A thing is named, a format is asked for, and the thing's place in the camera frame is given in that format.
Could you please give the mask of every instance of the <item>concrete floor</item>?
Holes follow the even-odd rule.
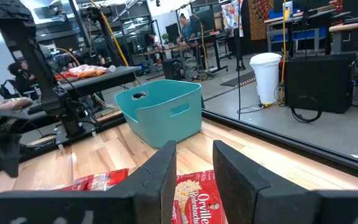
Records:
[[[241,75],[252,70],[249,66],[251,56],[243,56],[247,70],[241,71]],[[206,100],[205,107],[207,110],[237,119],[236,111],[239,109],[238,89],[220,85],[237,77],[236,60],[235,58],[231,60],[225,58],[221,60],[221,65],[228,65],[229,71],[221,70],[215,73],[213,79],[201,83],[203,98]],[[143,84],[147,82],[145,79],[148,77],[143,76],[137,79]],[[129,83],[126,87],[132,88],[132,84]],[[103,91],[105,101],[116,105],[114,96],[123,90],[123,87],[118,86]],[[241,106],[246,107],[257,103],[259,103],[259,97],[255,82],[241,87]],[[300,113],[306,118],[316,114],[310,111],[301,111]],[[293,118],[290,108],[275,105],[254,113],[242,114],[241,120],[358,159],[358,108],[352,107],[344,114],[323,113],[319,120],[305,124],[299,123]],[[52,131],[53,127],[42,128],[43,133]],[[22,142],[29,142],[37,138],[39,138],[39,135],[33,131],[32,134],[25,135]]]

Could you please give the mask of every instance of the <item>black frame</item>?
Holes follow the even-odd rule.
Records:
[[[273,131],[247,124],[243,121],[238,121],[227,116],[222,116],[220,114],[216,114],[205,109],[202,110],[202,117],[214,121],[216,123],[225,125],[237,131],[243,132],[255,138],[261,139],[263,141],[269,142],[270,144],[276,145],[288,151],[312,159],[314,161],[320,162],[334,169],[358,177],[358,160],[351,158],[350,156],[339,154],[337,152],[322,147],[314,146],[307,142],[292,139],[288,136],[283,136]],[[117,114],[115,116],[112,116],[111,118],[104,120],[102,126],[98,128],[96,132],[99,133],[124,123],[126,123],[124,115],[122,113]],[[91,134],[85,135],[82,138],[73,141],[69,141],[68,144],[83,140],[84,138],[87,138],[89,136],[91,136]],[[53,139],[45,142],[45,147],[40,147],[40,149],[36,150],[31,155],[21,157],[20,162],[25,162],[37,156],[41,156],[43,154],[56,150],[57,146],[54,144],[54,141],[55,140]]]

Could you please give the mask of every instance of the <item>teal plastic bin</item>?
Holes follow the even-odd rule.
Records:
[[[146,96],[136,99],[137,93]],[[150,146],[179,142],[201,129],[201,85],[159,80],[116,95],[116,101],[133,132]]]

